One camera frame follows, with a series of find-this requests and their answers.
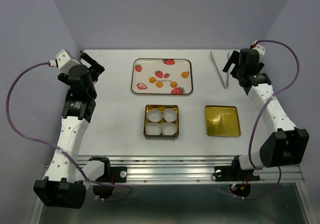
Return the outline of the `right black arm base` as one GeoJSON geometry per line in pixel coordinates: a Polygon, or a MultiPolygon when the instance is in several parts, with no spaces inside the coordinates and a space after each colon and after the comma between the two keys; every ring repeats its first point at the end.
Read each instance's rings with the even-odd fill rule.
{"type": "Polygon", "coordinates": [[[259,181],[254,170],[242,170],[232,166],[216,166],[212,178],[229,184],[230,192],[236,197],[247,198],[251,193],[251,182],[259,181]]]}

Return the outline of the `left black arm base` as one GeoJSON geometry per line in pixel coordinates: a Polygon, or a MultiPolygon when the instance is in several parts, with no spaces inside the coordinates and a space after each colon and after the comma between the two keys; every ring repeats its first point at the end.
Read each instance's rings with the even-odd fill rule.
{"type": "MultiPolygon", "coordinates": [[[[102,183],[125,183],[127,181],[127,167],[111,167],[110,174],[103,174],[96,179],[102,183]]],[[[110,198],[115,193],[115,187],[93,186],[92,190],[95,196],[99,198],[110,198]]]]}

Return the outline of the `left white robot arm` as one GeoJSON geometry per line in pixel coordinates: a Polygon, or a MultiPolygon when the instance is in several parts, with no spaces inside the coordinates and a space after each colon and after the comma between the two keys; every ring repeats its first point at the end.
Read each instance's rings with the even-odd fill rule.
{"type": "Polygon", "coordinates": [[[87,189],[99,179],[111,177],[110,161],[106,157],[91,157],[81,168],[76,159],[81,142],[96,107],[94,83],[104,67],[85,52],[80,58],[84,65],[67,51],[56,55],[61,73],[59,81],[69,86],[61,119],[61,131],[51,164],[42,180],[34,183],[33,190],[47,207],[79,209],[84,204],[87,189]]]}

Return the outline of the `gold tin lid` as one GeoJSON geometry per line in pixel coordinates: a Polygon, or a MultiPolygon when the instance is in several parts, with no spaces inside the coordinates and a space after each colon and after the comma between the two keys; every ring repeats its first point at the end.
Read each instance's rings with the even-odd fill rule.
{"type": "Polygon", "coordinates": [[[238,110],[235,106],[206,105],[206,134],[218,137],[239,137],[241,135],[238,110]]]}

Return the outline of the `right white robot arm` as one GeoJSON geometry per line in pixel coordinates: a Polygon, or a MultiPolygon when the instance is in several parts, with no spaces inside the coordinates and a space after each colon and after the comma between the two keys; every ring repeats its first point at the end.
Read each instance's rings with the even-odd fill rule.
{"type": "Polygon", "coordinates": [[[234,157],[227,172],[233,179],[242,179],[254,170],[263,168],[298,165],[302,162],[309,133],[290,120],[280,105],[270,78],[262,73],[264,64],[260,57],[263,50],[257,48],[233,51],[223,72],[230,72],[238,80],[246,95],[259,111],[269,137],[258,151],[234,157]]]}

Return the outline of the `orange cookie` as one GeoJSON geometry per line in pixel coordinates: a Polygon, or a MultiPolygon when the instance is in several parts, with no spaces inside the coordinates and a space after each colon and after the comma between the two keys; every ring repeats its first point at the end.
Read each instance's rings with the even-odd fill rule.
{"type": "Polygon", "coordinates": [[[157,79],[155,77],[150,77],[149,78],[149,82],[150,83],[155,83],[157,81],[157,79]]]}
{"type": "Polygon", "coordinates": [[[164,86],[164,84],[162,82],[160,82],[160,81],[158,81],[156,83],[156,87],[158,87],[158,88],[162,88],[163,86],[164,86]]]}
{"type": "Polygon", "coordinates": [[[174,82],[174,81],[170,83],[170,86],[171,86],[172,88],[177,87],[177,85],[178,85],[178,84],[177,84],[176,82],[174,82]]]}
{"type": "Polygon", "coordinates": [[[189,72],[183,72],[183,73],[181,74],[181,77],[182,77],[182,78],[188,78],[189,75],[190,75],[189,72]]]}

